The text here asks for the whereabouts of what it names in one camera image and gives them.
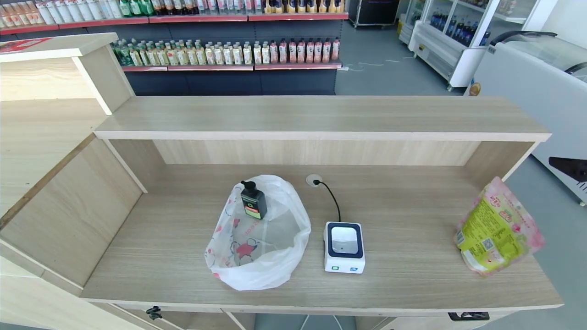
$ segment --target black cable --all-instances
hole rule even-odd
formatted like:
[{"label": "black cable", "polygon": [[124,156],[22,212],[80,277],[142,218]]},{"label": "black cable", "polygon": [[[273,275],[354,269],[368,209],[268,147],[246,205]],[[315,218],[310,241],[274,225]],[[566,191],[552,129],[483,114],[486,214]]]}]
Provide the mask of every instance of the black cable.
[{"label": "black cable", "polygon": [[332,193],[332,190],[330,190],[330,187],[328,187],[328,185],[320,180],[314,180],[313,184],[315,185],[319,185],[319,184],[323,184],[326,189],[328,189],[328,192],[330,193],[330,195],[332,196],[332,199],[334,199],[334,203],[336,204],[336,211],[338,211],[338,222],[340,222],[340,207],[338,207],[338,202],[336,201],[336,197],[334,197],[334,194]]}]

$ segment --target pink snack package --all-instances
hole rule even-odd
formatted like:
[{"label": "pink snack package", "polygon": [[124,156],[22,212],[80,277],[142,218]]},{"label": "pink snack package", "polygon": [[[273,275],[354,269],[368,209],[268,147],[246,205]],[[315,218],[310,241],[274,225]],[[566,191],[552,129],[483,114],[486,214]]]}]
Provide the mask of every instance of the pink snack package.
[{"label": "pink snack package", "polygon": [[540,250],[544,237],[532,216],[496,177],[457,226],[454,242],[467,266],[488,276]]}]

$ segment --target chest freezer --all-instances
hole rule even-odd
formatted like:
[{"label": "chest freezer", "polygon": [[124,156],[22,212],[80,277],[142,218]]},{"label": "chest freezer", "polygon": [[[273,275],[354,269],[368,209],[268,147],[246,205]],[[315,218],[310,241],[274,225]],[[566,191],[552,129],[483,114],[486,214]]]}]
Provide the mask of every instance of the chest freezer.
[{"label": "chest freezer", "polygon": [[587,49],[549,32],[509,32],[494,39],[465,96],[505,96],[551,132],[532,154],[579,199],[587,183],[555,169],[548,157],[587,160]]}]

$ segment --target checkout counter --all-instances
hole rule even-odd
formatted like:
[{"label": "checkout counter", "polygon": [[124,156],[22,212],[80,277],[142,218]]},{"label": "checkout counter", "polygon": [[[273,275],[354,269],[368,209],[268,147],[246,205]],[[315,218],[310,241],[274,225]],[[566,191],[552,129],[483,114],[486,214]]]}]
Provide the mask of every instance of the checkout counter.
[{"label": "checkout counter", "polygon": [[[563,304],[534,257],[481,278],[453,243],[481,189],[550,136],[511,102],[136,97],[115,39],[63,36],[0,53],[0,312],[9,321],[253,330],[256,314],[279,313],[352,315],[358,330],[467,330]],[[288,282],[239,292],[212,275],[204,248],[235,182],[263,173],[293,184],[312,234]],[[336,213],[305,183],[311,173],[361,223],[363,274],[324,272],[322,231]],[[46,304],[67,307],[32,308],[35,292],[11,301],[32,282],[51,292]],[[489,318],[449,317],[469,312]]]}]

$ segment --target gray floor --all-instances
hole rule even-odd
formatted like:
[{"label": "gray floor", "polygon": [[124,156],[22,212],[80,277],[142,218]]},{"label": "gray floor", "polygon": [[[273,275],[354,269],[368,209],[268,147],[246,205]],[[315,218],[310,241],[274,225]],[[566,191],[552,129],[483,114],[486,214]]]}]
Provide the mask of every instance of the gray floor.
[{"label": "gray floor", "polygon": [[[344,24],[341,60],[349,71],[339,71],[337,95],[462,95],[446,91],[446,81],[397,39],[394,28],[354,30]],[[508,186],[535,217],[546,246],[535,257],[565,301],[565,306],[543,311],[518,312],[492,322],[483,330],[580,330],[587,310],[587,208],[548,170],[533,158],[508,179]],[[258,316],[257,330],[298,330],[303,315]],[[344,330],[355,330],[352,318],[340,317]],[[24,330],[0,324],[2,330]],[[311,316],[304,330],[338,330],[331,316]]]}]

